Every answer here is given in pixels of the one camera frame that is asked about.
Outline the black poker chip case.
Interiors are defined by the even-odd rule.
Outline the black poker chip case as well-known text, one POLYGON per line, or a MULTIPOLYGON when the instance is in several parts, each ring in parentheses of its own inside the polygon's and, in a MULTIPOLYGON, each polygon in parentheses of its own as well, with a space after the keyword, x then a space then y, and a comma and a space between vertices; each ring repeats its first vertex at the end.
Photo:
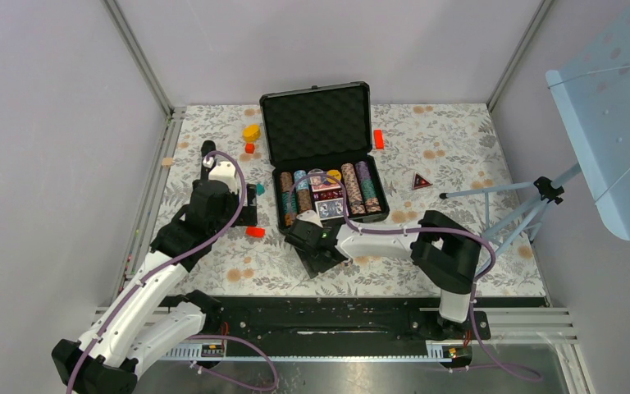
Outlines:
POLYGON ((281 173, 313 169, 339 170, 345 163, 364 161, 378 198, 379 212, 351 215, 356 222, 381 222, 390 207, 377 164, 371 155, 370 86, 363 81, 312 86, 259 99, 276 193, 277 229, 285 234, 286 206, 281 173))

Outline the clear plastic disc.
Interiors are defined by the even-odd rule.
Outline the clear plastic disc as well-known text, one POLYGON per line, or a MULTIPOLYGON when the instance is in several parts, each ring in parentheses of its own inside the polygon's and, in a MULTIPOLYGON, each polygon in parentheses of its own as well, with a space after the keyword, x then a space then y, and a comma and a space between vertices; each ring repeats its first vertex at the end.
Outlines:
POLYGON ((313 188, 317 188, 323 184, 323 177, 322 177, 323 173, 324 171, 319 168, 315 168, 308 172, 308 175, 309 175, 308 182, 313 188))

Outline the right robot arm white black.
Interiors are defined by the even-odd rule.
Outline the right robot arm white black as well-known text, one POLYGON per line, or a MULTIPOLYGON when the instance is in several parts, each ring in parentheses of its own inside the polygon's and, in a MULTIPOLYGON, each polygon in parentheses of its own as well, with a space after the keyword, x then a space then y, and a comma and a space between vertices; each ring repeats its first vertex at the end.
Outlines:
POLYGON ((285 233, 311 278, 360 257, 402 259, 441 289, 437 325, 457 338, 470 327, 469 305, 481 253, 481 238, 434 210, 418 222, 385 225, 322 224, 314 211, 301 213, 285 233))

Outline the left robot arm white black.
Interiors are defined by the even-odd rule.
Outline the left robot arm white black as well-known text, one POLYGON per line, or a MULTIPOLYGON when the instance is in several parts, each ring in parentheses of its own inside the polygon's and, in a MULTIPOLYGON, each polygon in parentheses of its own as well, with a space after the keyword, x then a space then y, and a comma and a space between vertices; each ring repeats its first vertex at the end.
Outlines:
POLYGON ((202 291, 180 295, 169 315, 145 324, 212 245, 234 226, 257 222, 256 187, 196 180, 188 204, 161 227, 137 273, 102 317, 77 340, 60 340, 52 360, 69 393, 131 393, 141 375, 170 349, 223 324, 221 302, 202 291))

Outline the blue playing card deck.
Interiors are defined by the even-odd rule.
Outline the blue playing card deck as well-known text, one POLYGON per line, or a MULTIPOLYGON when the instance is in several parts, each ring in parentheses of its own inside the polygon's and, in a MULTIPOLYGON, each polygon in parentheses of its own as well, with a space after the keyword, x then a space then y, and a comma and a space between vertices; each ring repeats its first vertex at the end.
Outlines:
POLYGON ((339 198, 317 201, 316 211, 321 220, 342 218, 345 211, 344 200, 339 198))

